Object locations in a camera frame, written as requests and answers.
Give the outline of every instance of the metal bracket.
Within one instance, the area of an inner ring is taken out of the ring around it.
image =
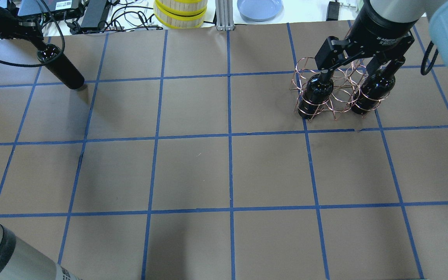
[[[215,14],[217,15],[217,30],[234,30],[233,0],[215,0]]]

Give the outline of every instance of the black power adapter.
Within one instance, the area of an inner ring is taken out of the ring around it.
[[[338,21],[338,14],[340,13],[340,3],[329,1],[327,5],[326,21]]]

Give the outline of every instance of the white label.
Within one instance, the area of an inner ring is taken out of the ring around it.
[[[56,264],[56,278],[55,280],[80,280],[75,275],[68,272],[59,264]]]
[[[70,9],[72,7],[72,2],[70,1],[61,1],[56,3],[55,11],[62,9]]]

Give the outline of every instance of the yellow basket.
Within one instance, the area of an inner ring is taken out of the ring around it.
[[[153,5],[153,13],[155,14],[158,21],[170,28],[200,27],[203,24],[203,16],[205,15],[206,11],[207,6],[205,6],[204,10],[201,13],[194,16],[179,16],[165,10],[163,7],[160,7],[156,1],[155,5]]]
[[[158,7],[179,16],[195,16],[205,11],[207,0],[155,0]]]

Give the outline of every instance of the light blue bowl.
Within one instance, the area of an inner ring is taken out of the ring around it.
[[[281,0],[238,0],[238,11],[243,19],[268,21],[283,7]]]

